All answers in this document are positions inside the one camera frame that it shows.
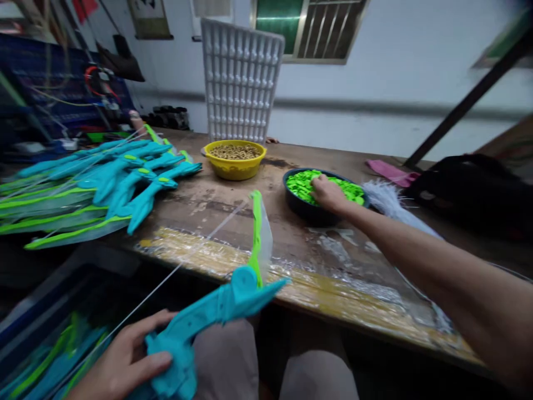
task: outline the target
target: wooden table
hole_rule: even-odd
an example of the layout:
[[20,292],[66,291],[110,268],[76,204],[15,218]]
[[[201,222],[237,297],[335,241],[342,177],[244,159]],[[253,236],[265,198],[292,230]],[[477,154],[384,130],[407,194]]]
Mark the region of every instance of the wooden table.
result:
[[[259,173],[247,181],[231,182],[216,177],[209,161],[200,155],[200,149],[208,143],[207,135],[158,130],[177,149],[184,149],[195,161],[203,162],[204,169],[179,181],[177,190],[161,193],[153,212],[133,237],[118,232],[107,241],[170,267],[183,262],[182,268],[219,280],[228,279],[235,268],[247,262],[252,247],[250,205],[210,240],[205,237],[252,190],[258,189],[263,194],[274,237],[270,279],[292,279],[276,301],[483,371],[480,360],[457,333],[439,331],[428,302],[406,285],[364,234],[346,222],[334,229],[310,228],[286,205],[282,176],[290,169],[326,169],[354,182],[365,182],[376,178],[365,160],[380,158],[399,165],[398,159],[288,144],[268,145]],[[416,213],[450,242],[503,263],[505,246],[498,252],[493,243],[484,245],[475,236],[427,211],[419,209]],[[531,252],[521,257],[512,266],[521,269],[527,265]]]

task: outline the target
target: metal pole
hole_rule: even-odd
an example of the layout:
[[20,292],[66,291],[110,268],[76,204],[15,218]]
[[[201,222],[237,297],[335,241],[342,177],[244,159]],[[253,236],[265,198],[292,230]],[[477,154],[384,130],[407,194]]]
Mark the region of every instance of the metal pole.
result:
[[469,94],[444,118],[431,135],[409,157],[404,166],[419,171],[418,162],[431,150],[444,135],[464,117],[489,89],[533,47],[533,28],[529,28],[509,51],[493,66]]

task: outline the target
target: dark blue bowl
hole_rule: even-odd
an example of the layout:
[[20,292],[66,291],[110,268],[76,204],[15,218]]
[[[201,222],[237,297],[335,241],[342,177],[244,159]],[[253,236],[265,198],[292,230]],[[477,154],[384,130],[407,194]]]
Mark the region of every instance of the dark blue bowl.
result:
[[[311,204],[305,200],[302,200],[296,194],[291,192],[289,188],[287,187],[287,179],[290,176],[295,175],[302,171],[308,171],[310,169],[315,170],[315,171],[320,171],[321,173],[323,173],[324,175],[328,177],[342,179],[343,181],[348,181],[354,184],[357,184],[357,183],[349,179],[346,179],[345,177],[342,177],[341,175],[337,175],[333,172],[324,171],[323,169],[318,169],[318,168],[291,169],[285,175],[283,175],[283,185],[285,186],[285,200],[287,201],[287,205],[289,206],[289,208],[295,214],[297,214],[300,218],[306,220],[309,223],[309,226],[328,227],[328,226],[336,225],[337,223],[340,222],[341,220],[340,217],[338,217],[334,213],[327,211],[326,209],[323,209],[320,206],[315,206],[314,204]],[[365,200],[363,207],[368,208],[370,206],[370,201],[366,193],[363,194],[363,198]]]

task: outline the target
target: white plastic tray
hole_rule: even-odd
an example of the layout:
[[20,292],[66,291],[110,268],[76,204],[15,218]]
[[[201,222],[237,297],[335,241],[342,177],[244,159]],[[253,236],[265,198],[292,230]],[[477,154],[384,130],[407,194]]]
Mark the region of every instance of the white plastic tray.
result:
[[210,141],[264,144],[285,38],[205,18],[201,24]]

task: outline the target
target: hand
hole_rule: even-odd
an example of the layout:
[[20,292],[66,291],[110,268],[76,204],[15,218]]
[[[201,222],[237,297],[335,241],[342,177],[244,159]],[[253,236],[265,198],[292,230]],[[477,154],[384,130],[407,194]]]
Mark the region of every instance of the hand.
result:
[[315,188],[311,195],[325,209],[339,213],[349,204],[339,185],[329,181],[326,175],[322,174],[318,178],[314,178],[311,181],[311,185]]
[[176,314],[165,309],[124,327],[67,399],[123,399],[133,389],[165,371],[170,367],[172,356],[168,352],[147,356],[144,337],[168,324]]

